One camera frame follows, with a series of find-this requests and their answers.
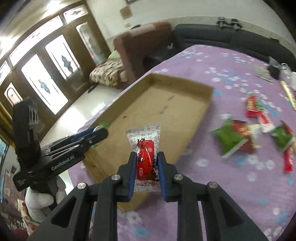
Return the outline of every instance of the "green snack packet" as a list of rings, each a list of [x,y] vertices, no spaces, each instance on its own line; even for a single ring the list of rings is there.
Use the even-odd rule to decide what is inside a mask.
[[[276,148],[279,152],[287,150],[295,141],[293,133],[287,130],[287,126],[285,126],[284,123],[270,132],[270,135],[273,137]]]
[[[220,128],[211,131],[211,133],[220,142],[220,153],[222,158],[230,157],[248,141],[248,139],[242,134],[233,130],[232,123],[233,120],[228,119]]]

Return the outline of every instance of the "cardboard box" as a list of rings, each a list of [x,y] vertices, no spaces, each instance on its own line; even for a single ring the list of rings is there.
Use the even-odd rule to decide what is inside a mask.
[[[149,74],[119,97],[92,127],[108,123],[109,136],[90,148],[84,164],[96,182],[117,172],[133,151],[126,131],[160,124],[160,145],[168,163],[174,164],[188,146],[212,98],[213,88],[191,80]],[[123,211],[134,210],[149,193],[134,193]]]

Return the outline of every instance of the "metal screw head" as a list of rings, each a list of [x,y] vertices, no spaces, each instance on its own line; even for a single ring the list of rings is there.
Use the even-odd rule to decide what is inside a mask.
[[[86,187],[86,184],[85,183],[79,183],[77,185],[78,189],[84,189]]]
[[[118,174],[114,174],[114,175],[111,177],[111,179],[114,180],[114,181],[117,181],[117,180],[120,179],[120,175],[118,175]]]
[[[182,180],[182,179],[183,179],[183,175],[182,175],[182,174],[176,174],[176,175],[174,176],[174,178],[175,178],[176,180]]]
[[[210,188],[217,188],[218,187],[218,184],[216,182],[210,182],[209,183],[209,187]]]

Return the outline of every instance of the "window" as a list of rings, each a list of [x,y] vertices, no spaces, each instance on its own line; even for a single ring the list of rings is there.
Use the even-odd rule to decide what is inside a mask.
[[[3,173],[2,178],[0,179],[0,203],[3,203],[3,184],[4,184],[4,171],[2,170],[4,159],[7,153],[8,146],[0,139],[0,173]]]
[[[35,92],[55,115],[68,102],[37,54],[23,66],[22,72]]]
[[[64,12],[64,17],[67,23],[72,22],[73,20],[80,18],[84,15],[88,14],[87,9],[84,5],[80,5],[78,7],[72,8],[66,12]]]
[[[0,68],[0,85],[3,83],[5,78],[9,75],[9,73],[10,73],[10,68],[7,64],[7,61],[5,61]]]
[[[59,16],[53,18],[40,28],[31,33],[24,41],[22,41],[15,50],[10,54],[9,58],[13,66],[37,43],[46,36],[63,26],[63,22]]]
[[[9,84],[9,86],[4,92],[4,95],[11,105],[15,105],[22,101],[22,97],[20,96],[20,94],[15,89],[12,83]]]
[[[89,27],[88,22],[78,25],[76,29],[95,64],[98,66],[104,62],[106,57]]]
[[[63,35],[52,40],[45,49],[64,79],[79,71],[80,66]]]

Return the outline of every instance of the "snack packet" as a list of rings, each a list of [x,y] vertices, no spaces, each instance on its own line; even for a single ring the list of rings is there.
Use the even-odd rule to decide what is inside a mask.
[[[270,135],[274,138],[278,151],[284,152],[295,141],[293,133],[289,126],[282,121],[282,124],[276,127]]]
[[[248,153],[254,153],[255,149],[252,141],[252,134],[251,134],[251,131],[249,130],[247,123],[245,121],[233,120],[232,128],[235,132],[242,134],[245,138],[248,139],[248,141],[245,144],[243,144],[239,148],[239,150],[245,151]]]
[[[293,148],[290,146],[287,150],[284,151],[284,172],[292,172],[293,171]]]
[[[258,135],[261,132],[260,125],[259,124],[249,125],[249,130],[251,131],[251,135],[252,135],[253,147],[260,148],[261,146],[258,141]]]
[[[258,120],[263,133],[271,132],[275,126],[264,111],[259,111]]]
[[[249,96],[246,99],[246,103],[247,103],[246,117],[248,118],[257,117],[259,110],[257,109],[257,106],[256,106],[256,97],[254,95]]]
[[[137,153],[137,175],[134,192],[160,192],[156,166],[160,125],[127,130],[126,135],[133,151]]]
[[[220,128],[211,131],[220,142],[222,158],[230,157],[248,141],[242,134],[235,132],[232,125],[233,120],[228,119]]]
[[[246,116],[248,118],[258,117],[258,121],[261,126],[261,131],[263,133],[268,133],[275,128],[274,124],[265,113],[264,106],[260,103],[260,101],[256,98],[256,96],[253,95],[252,92],[247,94],[246,103],[247,103]]]

